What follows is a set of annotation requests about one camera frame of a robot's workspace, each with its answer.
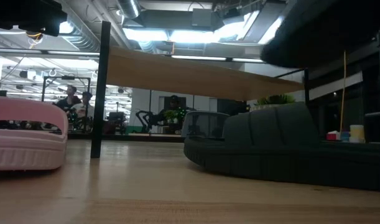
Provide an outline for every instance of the yellow cup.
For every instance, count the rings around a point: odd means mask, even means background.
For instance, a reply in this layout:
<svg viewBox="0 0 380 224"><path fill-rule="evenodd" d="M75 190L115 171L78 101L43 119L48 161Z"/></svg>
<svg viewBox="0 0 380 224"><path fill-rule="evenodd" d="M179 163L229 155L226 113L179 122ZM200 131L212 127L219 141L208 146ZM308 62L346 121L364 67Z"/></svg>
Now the yellow cup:
<svg viewBox="0 0 380 224"><path fill-rule="evenodd" d="M359 139L360 142L365 142L364 126L363 125L350 125L350 136Z"/></svg>

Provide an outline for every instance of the potted plant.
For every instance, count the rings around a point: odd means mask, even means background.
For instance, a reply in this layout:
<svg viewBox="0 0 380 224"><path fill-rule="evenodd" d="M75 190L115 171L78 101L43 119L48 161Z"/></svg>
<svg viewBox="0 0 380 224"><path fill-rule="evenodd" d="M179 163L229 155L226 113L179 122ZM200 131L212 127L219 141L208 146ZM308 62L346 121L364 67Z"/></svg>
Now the potted plant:
<svg viewBox="0 0 380 224"><path fill-rule="evenodd" d="M166 120L167 120L167 122L169 124L175 124L175 123L178 122L178 120L177 120L177 116L178 116L177 111L167 110L167 111L165 111L164 115L165 115L165 118L166 118Z"/></svg>
<svg viewBox="0 0 380 224"><path fill-rule="evenodd" d="M254 104L254 106L251 107L250 111L254 110L261 110L264 108L271 108L287 103L295 103L295 98L291 95L273 95L264 97L257 100L257 103Z"/></svg>

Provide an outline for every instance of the ceiling light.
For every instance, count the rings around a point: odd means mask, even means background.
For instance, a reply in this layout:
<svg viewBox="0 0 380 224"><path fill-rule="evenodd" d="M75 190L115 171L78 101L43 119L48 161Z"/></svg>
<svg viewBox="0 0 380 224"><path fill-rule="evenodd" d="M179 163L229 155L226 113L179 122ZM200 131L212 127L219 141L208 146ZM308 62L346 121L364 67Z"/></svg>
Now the ceiling light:
<svg viewBox="0 0 380 224"><path fill-rule="evenodd" d="M283 17L279 17L271 26L270 28L266 31L266 33L263 35L262 39L259 40L258 44L266 44L269 42L271 39L274 38L276 35L277 29L279 26L281 26L282 21L284 20Z"/></svg>
<svg viewBox="0 0 380 224"><path fill-rule="evenodd" d="M245 25L245 22L234 22L227 24L213 33L215 40L219 41L221 38L231 37L240 33Z"/></svg>
<svg viewBox="0 0 380 224"><path fill-rule="evenodd" d="M233 62L264 63L261 59L257 58L233 58Z"/></svg>
<svg viewBox="0 0 380 224"><path fill-rule="evenodd" d="M225 57L202 57L202 56L184 56L184 55L172 55L172 58L187 59L187 60L218 60L225 61Z"/></svg>
<svg viewBox="0 0 380 224"><path fill-rule="evenodd" d="M97 70L98 63L94 60L77 60L77 59L60 59L51 58L51 62L55 62L59 65L64 65L65 68L79 68L87 70Z"/></svg>
<svg viewBox="0 0 380 224"><path fill-rule="evenodd" d="M70 34L73 31L73 26L69 22L62 22L60 24L60 33L61 34Z"/></svg>
<svg viewBox="0 0 380 224"><path fill-rule="evenodd" d="M257 16L259 15L259 12L260 11L254 11L251 14L248 13L244 16L246 23L242 30L238 33L237 40L245 37L245 35L248 33L249 29L253 25L254 21L256 20Z"/></svg>
<svg viewBox="0 0 380 224"><path fill-rule="evenodd" d="M175 30L170 41L177 43L210 43L214 41L213 32Z"/></svg>
<svg viewBox="0 0 380 224"><path fill-rule="evenodd" d="M129 40L166 41L168 39L164 30L137 30L124 28L123 31Z"/></svg>

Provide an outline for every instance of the wooden floor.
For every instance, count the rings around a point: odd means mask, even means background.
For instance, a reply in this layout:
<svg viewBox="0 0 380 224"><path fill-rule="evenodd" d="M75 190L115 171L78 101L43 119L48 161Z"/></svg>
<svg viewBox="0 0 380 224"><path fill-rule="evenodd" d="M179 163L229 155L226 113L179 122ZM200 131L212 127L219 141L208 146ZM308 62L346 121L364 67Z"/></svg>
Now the wooden floor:
<svg viewBox="0 0 380 224"><path fill-rule="evenodd" d="M380 193L204 172L183 144L69 141L53 172L0 172L0 223L380 223Z"/></svg>

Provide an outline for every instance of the red object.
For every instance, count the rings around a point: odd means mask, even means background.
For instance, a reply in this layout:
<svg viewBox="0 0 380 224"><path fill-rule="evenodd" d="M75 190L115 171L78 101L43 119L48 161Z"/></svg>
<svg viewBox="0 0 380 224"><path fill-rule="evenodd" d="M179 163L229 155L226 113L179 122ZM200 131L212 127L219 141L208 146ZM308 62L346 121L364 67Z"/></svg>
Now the red object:
<svg viewBox="0 0 380 224"><path fill-rule="evenodd" d="M336 134L327 134L327 140L336 140Z"/></svg>

